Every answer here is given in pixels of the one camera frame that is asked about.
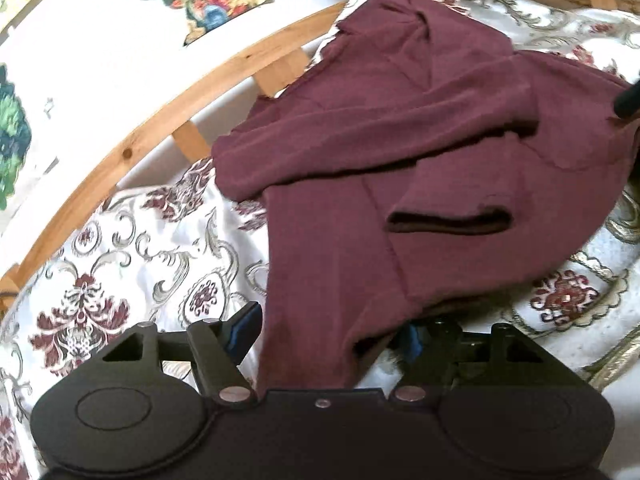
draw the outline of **white surface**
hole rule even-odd
[[[44,0],[16,28],[33,84],[54,99],[60,163],[28,197],[0,239],[0,274],[20,262],[39,233],[102,158],[131,130],[230,56],[340,0],[276,0],[239,16],[188,47],[183,12],[159,0]],[[255,91],[245,84],[196,117],[204,134],[242,120]],[[213,112],[216,120],[210,119]],[[172,140],[155,150],[127,186],[171,181],[186,166]],[[159,164],[162,153],[173,152]]]

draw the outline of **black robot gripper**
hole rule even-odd
[[[141,323],[44,394],[31,431],[47,480],[604,480],[607,401],[508,324],[403,327],[404,376],[381,390],[270,390],[237,369],[262,327],[158,333]],[[199,393],[161,362],[191,362]]]

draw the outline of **white floral cloth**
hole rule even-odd
[[[338,19],[366,1],[350,0]],[[631,14],[567,12],[529,0],[436,1],[498,28],[516,48],[638,79],[640,19]],[[310,68],[336,33],[333,27]],[[119,192],[21,292],[0,327],[0,480],[44,471],[29,430],[33,405],[126,328],[152,320],[160,330],[183,330],[199,319],[227,319],[248,300],[264,304],[266,212],[225,199],[213,176],[207,158],[175,186]],[[465,329],[486,331],[508,320],[594,386],[611,383],[640,354],[639,200],[632,181],[580,251],[539,282],[479,299],[472,314],[460,316]],[[249,380],[259,346],[240,366]],[[164,370],[193,384],[189,364],[164,363]],[[388,390],[398,378],[396,357],[385,351],[360,386]],[[608,471],[618,473],[619,463],[608,463]]]

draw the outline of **maroon shirt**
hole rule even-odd
[[[358,341],[545,274],[636,156],[614,76],[431,0],[370,0],[338,27],[212,150],[222,193],[268,209],[261,389],[351,386]]]

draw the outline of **silver bolt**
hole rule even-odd
[[[245,402],[251,397],[251,390],[244,386],[228,386],[218,395],[225,402]]]
[[[420,386],[400,386],[396,390],[396,399],[403,400],[404,402],[417,402],[423,400],[427,396]]]

